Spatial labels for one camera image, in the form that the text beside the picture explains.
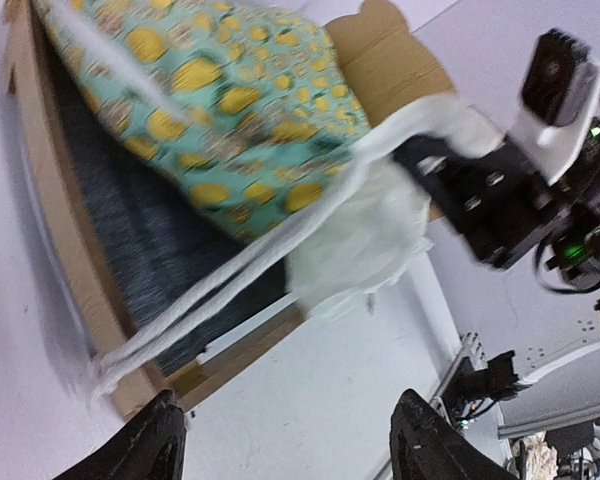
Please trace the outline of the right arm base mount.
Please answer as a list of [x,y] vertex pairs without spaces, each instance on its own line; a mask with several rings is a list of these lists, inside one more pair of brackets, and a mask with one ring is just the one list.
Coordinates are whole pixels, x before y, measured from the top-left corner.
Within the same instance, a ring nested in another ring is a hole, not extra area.
[[509,350],[487,361],[483,369],[464,369],[452,381],[455,400],[449,403],[451,418],[460,424],[477,420],[500,401],[515,398],[522,390],[515,373],[515,351]]

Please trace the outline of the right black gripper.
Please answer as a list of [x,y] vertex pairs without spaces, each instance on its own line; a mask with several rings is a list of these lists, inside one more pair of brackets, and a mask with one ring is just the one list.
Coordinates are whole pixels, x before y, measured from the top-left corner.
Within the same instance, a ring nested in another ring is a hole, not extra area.
[[474,257],[495,269],[513,266],[570,213],[566,197],[509,140],[468,159],[444,140],[417,135],[392,152],[392,161],[431,196]]

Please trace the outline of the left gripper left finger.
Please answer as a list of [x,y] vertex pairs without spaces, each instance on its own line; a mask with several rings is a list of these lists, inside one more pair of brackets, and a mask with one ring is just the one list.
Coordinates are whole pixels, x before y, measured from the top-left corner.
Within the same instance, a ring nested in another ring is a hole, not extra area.
[[102,447],[58,478],[178,480],[183,474],[185,443],[185,413],[175,393],[163,390]]

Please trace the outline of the lemon print ruffled mattress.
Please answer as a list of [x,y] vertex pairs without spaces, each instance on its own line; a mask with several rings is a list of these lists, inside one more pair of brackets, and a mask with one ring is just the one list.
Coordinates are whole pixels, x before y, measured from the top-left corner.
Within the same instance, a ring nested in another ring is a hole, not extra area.
[[391,156],[429,135],[476,159],[501,132],[461,98],[371,126],[328,33],[298,12],[223,1],[38,1],[89,109],[244,249],[92,363],[96,394],[219,313],[273,264],[328,312],[395,283],[428,249],[429,197]]

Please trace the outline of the wooden pet bed frame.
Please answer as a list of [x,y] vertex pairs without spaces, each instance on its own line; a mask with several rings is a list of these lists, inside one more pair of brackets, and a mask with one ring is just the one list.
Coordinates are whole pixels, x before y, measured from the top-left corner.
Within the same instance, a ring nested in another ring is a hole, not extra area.
[[[35,11],[36,2],[12,1],[7,5],[6,14],[12,25],[7,45],[8,80],[21,109],[33,189],[50,237],[51,251],[65,278],[69,298],[95,346],[87,363],[94,389],[96,378],[92,363],[122,346],[148,324],[141,328],[128,325],[128,312],[83,204],[54,99],[45,47],[51,45],[58,53]],[[387,76],[405,71],[409,55],[401,53],[394,60],[373,64],[366,77],[360,77],[353,70],[345,36],[360,34],[373,14],[380,14],[389,22],[391,36],[403,43],[411,42],[405,19],[386,1],[367,2],[358,15],[348,20],[328,27],[318,26],[331,38],[338,67],[363,107],[369,124],[378,126],[406,105],[408,99],[399,96],[375,109],[372,96]],[[199,213],[174,187],[196,213],[244,249],[242,242]],[[306,308],[297,295],[288,290],[287,266],[279,261],[204,325],[125,376],[113,391],[97,395],[110,396],[124,417],[138,412],[162,388],[173,390],[182,406],[193,408],[272,349],[308,314],[343,313],[355,301],[375,294],[352,298],[328,312]]]

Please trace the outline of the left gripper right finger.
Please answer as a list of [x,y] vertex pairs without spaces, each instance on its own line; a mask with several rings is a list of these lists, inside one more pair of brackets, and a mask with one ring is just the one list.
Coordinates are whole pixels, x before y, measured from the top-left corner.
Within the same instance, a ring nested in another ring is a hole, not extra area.
[[415,390],[391,416],[392,475],[399,480],[507,480],[515,476],[474,448]]

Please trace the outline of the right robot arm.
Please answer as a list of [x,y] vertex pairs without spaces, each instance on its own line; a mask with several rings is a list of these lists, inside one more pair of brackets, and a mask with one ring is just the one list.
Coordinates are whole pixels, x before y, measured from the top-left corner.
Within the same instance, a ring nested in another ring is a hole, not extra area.
[[441,397],[456,427],[501,437],[600,417],[600,205],[505,143],[478,159],[417,136],[392,160],[439,203],[433,265],[465,352]]

